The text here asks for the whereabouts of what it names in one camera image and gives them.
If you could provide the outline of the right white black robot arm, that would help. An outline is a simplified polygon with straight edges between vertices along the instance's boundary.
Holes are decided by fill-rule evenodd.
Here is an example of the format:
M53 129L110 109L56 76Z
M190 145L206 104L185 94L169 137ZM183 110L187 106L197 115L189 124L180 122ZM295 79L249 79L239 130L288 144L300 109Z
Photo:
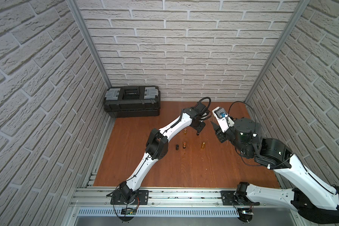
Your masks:
M232 197L234 203L272 204L317 224L339 224L339 186L321 180L282 141L261 137L259 123L248 118L227 123L222 118L212 125L219 141L229 141L241 157L254 159L255 168L273 170L294 185L275 189L240 182Z

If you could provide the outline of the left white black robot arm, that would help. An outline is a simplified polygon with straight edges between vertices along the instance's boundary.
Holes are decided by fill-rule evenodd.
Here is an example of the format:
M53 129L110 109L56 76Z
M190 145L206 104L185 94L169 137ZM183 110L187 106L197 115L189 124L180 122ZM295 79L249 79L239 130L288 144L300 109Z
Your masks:
M210 118L210 105L205 105L200 101L195 106L181 110L179 117L161 129L152 129L146 143L145 153L128 179L123 181L118 190L125 202L130 204L136 199L136 192L153 167L168 152L171 139L187 127L192 127L198 133L205 126L205 120Z

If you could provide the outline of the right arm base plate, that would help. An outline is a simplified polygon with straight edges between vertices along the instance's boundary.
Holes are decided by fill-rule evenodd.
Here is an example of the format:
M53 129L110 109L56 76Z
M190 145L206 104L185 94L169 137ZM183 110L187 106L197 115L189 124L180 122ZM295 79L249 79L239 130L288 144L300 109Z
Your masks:
M224 206L235 206L235 205L254 205L259 206L259 202L253 202L246 197L246 195L237 193L234 190L220 191L222 203Z

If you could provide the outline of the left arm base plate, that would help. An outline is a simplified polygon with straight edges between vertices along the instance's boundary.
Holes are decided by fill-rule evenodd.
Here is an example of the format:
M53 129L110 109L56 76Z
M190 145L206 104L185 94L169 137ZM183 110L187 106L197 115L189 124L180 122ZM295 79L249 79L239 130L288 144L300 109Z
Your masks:
M148 190L137 190L129 195L123 195L118 189L107 195L111 197L111 205L147 205L149 198Z

